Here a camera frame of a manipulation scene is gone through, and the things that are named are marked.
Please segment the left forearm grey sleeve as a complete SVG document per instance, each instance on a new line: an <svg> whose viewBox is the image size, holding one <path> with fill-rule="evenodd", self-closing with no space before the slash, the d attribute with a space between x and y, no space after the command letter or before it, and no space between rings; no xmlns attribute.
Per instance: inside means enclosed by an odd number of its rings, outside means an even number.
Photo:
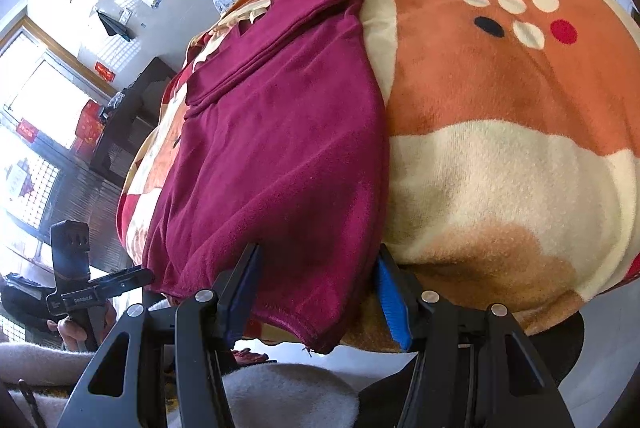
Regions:
<svg viewBox="0 0 640 428"><path fill-rule="evenodd" d="M10 385L24 380L34 387L73 387L92 358L92 352L51 349L27 342L2 342L1 380Z"/></svg>

